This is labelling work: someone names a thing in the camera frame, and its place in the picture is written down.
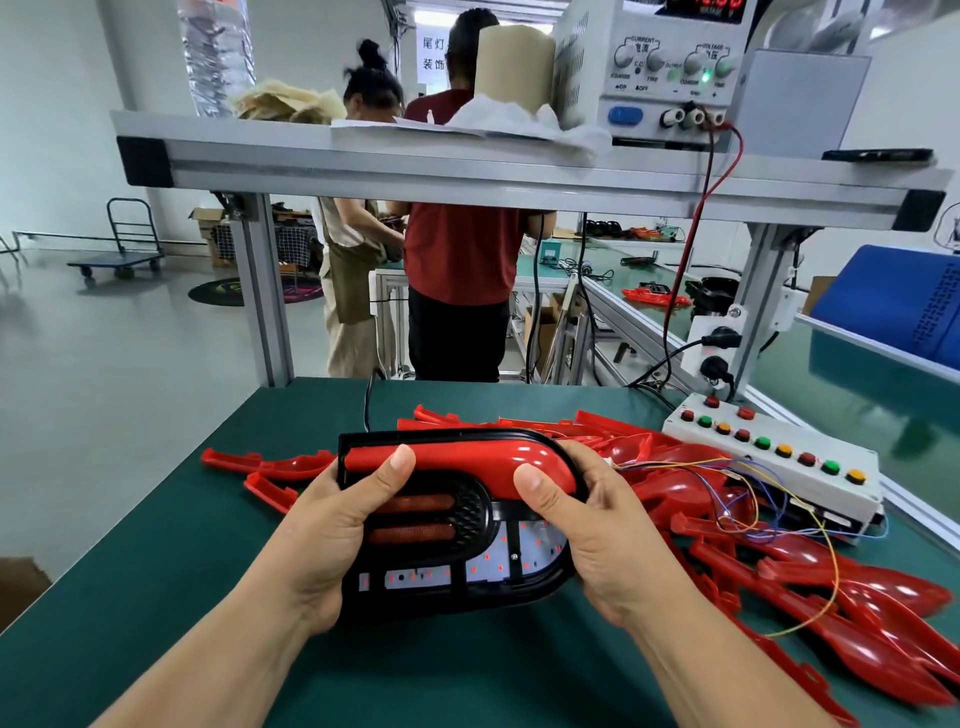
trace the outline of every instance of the red wire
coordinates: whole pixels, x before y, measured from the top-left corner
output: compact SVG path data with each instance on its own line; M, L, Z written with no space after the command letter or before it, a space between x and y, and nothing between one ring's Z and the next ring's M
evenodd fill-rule
M686 244L684 245L684 253L680 258L680 265L677 268L677 277L673 281L673 288L670 291L670 303L666 307L666 315L663 317L663 339L664 341L667 338L667 334L670 330L670 314L673 313L674 304L677 302L677 295L680 293L680 284L684 279L684 273L686 272L686 264L689 262L690 253L693 250L693 239L696 237L697 229L700 228L700 217L704 212L704 205L707 203L707 199L712 195L717 187L731 175L736 165L740 163L740 160L743 158L743 134L740 133L740 130L737 129L734 125L722 125L719 127L720 130L730 129L733 132L733 135L736 136L739 142L739 149L736 151L736 157L733 159L732 164L727 168L727 170L720 175L720 178L713 184L712 187L709 187L707 191L701 196L700 202L697 203L696 209L693 211L693 218L690 221L690 232L686 237ZM708 128L710 134L710 156L707 164L707 169L713 166L713 128Z

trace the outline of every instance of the white sign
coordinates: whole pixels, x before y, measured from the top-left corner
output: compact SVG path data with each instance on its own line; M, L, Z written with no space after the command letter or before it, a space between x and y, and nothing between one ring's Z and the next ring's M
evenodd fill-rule
M446 41L449 28L417 26L417 83L426 84L428 93L449 88L446 75Z

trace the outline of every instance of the gray floor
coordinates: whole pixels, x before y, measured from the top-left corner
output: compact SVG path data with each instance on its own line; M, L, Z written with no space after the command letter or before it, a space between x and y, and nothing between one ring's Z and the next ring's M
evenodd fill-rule
M243 309L186 295L229 272L167 265L159 277L144 270L121 281L103 271L87 288L65 265L76 254L26 256L17 271L0 255L0 556L33 556L57 578L256 379ZM299 376L325 375L323 306L287 306ZM638 370L625 363L625 376ZM501 368L522 366L508 349Z

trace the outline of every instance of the black pants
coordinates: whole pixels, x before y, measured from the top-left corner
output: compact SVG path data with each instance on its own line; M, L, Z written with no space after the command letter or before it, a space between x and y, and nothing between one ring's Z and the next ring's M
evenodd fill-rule
M450 305L410 289L410 362L417 379L498 381L510 304Z

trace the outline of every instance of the platform cart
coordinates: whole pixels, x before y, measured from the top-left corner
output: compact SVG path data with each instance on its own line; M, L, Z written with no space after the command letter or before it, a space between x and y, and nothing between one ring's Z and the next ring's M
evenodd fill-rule
M147 222L117 220L113 211L116 203L143 205L147 210ZM154 212L150 205L138 197L113 197L107 201L107 218L110 221L110 229L113 230L117 252L100 253L82 260L71 261L67 265L80 268L80 272L87 282L93 281L94 268L112 268L113 274L120 280L132 279L133 266L135 265L146 263L150 266L150 270L159 271L163 251L160 249L160 239L156 234L156 225L154 224ZM154 247L147 250L127 250L124 243L153 243Z

